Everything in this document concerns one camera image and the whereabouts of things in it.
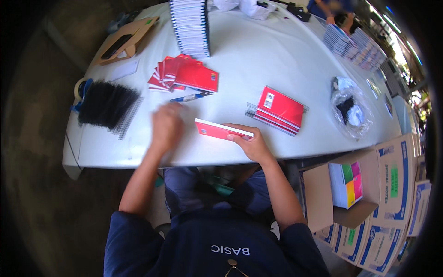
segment floor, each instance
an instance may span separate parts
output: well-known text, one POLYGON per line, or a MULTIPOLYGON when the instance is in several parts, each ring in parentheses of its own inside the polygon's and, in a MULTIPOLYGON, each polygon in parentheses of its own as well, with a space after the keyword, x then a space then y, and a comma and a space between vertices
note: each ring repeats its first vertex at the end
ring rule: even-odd
MULTIPOLYGON (((61 1, 49 13, 78 54, 90 61, 115 16, 111 1, 61 1)), ((72 88, 84 72, 42 26, 19 58, 2 122, 6 192, 26 249, 44 276, 101 276, 111 214, 133 170, 87 168, 77 181, 61 165, 72 88)), ((148 219, 169 221, 164 186, 155 189, 148 219)), ((319 244, 333 276, 349 264, 319 244)))

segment stack of notebooks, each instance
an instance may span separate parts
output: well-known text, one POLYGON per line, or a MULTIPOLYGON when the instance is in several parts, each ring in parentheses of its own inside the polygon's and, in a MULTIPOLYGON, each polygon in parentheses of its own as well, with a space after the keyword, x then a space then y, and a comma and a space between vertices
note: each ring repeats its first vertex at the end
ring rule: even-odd
POLYGON ((323 42, 332 53, 365 70, 375 71, 386 60, 386 54, 381 47, 360 28, 349 37, 338 26, 328 24, 323 42))
POLYGON ((300 131, 303 113, 307 109, 294 99, 265 86, 256 110, 248 110, 246 115, 295 136, 300 131))
POLYGON ((149 89, 154 91, 172 92, 173 89, 190 87, 215 93, 218 90, 218 73, 204 67, 202 62, 180 54, 159 62, 148 84, 149 89))
POLYGON ((170 0, 169 6, 180 51, 195 59, 210 57, 206 0, 170 0))
POLYGON ((387 59, 381 47, 360 28, 355 29, 351 38, 358 47, 358 53, 352 59, 354 64, 375 71, 387 59))
POLYGON ((326 44, 329 50, 332 51, 332 53, 343 56, 350 40, 350 37, 337 25, 328 24, 326 26, 323 42, 326 44))
POLYGON ((332 204, 349 209, 363 198, 360 164, 328 164, 331 179, 332 204))

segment hand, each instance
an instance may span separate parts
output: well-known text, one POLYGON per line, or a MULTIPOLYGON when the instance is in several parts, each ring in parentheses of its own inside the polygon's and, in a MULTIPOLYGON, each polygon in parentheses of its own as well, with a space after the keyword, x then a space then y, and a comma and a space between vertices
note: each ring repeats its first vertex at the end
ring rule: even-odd
POLYGON ((225 123, 223 124, 228 127, 240 129, 243 131, 251 132, 254 134, 254 137, 245 140, 241 136, 229 134, 228 139, 233 140, 235 143, 237 143, 241 149, 245 152, 245 154, 250 158, 251 160, 258 162, 259 164, 263 165, 263 163, 266 163, 268 161, 274 161, 275 158, 272 155, 271 151, 269 150, 268 146, 266 145, 260 130, 258 128, 253 128, 249 126, 244 125, 238 125, 238 124, 231 124, 231 123, 225 123))
POLYGON ((174 148, 183 133, 183 120, 180 110, 183 108, 177 102, 163 105, 152 115, 151 148, 162 155, 174 148))
POLYGON ((333 16, 326 18, 326 24, 335 24, 335 20, 333 16))

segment notebook label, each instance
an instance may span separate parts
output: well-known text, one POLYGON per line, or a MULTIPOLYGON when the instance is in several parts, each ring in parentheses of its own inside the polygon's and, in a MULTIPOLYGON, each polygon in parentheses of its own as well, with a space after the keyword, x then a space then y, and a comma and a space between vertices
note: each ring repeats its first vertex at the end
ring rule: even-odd
POLYGON ((272 101, 274 101, 274 95, 269 93, 266 95, 266 100, 264 101, 264 107, 270 109, 272 107, 272 101))

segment necklace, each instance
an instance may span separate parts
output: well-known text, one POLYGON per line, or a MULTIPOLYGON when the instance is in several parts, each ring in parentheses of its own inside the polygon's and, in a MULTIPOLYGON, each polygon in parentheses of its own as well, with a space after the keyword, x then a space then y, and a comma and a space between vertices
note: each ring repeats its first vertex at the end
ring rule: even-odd
POLYGON ((243 271, 239 270, 239 269, 236 267, 236 265, 237 265, 237 261, 236 261, 236 260, 229 259, 229 260, 228 260, 228 264, 231 265, 231 268, 228 270, 228 272, 226 273, 225 277, 228 276, 229 272, 231 272, 231 270, 232 270, 233 268, 235 268, 235 269, 237 269, 238 271, 240 271, 240 273, 243 274, 244 277, 249 277, 248 275, 244 274, 243 271))

